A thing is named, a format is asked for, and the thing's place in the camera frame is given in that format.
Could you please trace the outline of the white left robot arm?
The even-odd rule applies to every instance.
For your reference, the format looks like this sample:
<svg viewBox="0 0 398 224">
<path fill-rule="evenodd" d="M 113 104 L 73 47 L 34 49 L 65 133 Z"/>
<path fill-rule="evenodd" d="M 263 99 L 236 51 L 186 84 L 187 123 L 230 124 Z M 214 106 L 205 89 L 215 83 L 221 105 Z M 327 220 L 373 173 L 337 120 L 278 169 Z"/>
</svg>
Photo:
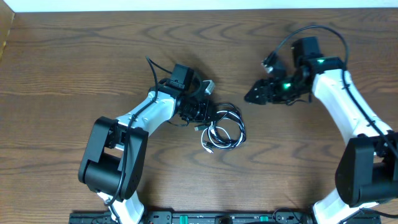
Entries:
<svg viewBox="0 0 398 224">
<path fill-rule="evenodd" d="M 114 223 L 139 223 L 144 206 L 136 189 L 142 176 L 149 136 L 176 114 L 187 123 L 215 117 L 209 99 L 215 84 L 176 64 L 170 77 L 155 80 L 147 98 L 130 112 L 98 118 L 78 170 L 78 180 L 98 194 Z"/>
</svg>

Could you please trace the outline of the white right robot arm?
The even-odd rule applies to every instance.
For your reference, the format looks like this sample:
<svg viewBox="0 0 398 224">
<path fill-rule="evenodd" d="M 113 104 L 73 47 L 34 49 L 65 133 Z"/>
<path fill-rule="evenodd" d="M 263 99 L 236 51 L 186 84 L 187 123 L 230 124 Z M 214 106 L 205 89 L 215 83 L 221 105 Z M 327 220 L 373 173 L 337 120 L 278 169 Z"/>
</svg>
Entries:
<svg viewBox="0 0 398 224">
<path fill-rule="evenodd" d="M 270 74 L 254 83 L 248 103 L 292 105 L 306 93 L 320 100 L 346 149 L 335 172 L 335 189 L 314 203 L 301 223 L 358 223 L 379 218 L 372 207 L 397 198 L 397 132 L 369 107 L 339 57 L 321 53 L 318 39 L 292 45 L 295 73 L 287 75 L 276 52 L 262 65 Z"/>
</svg>

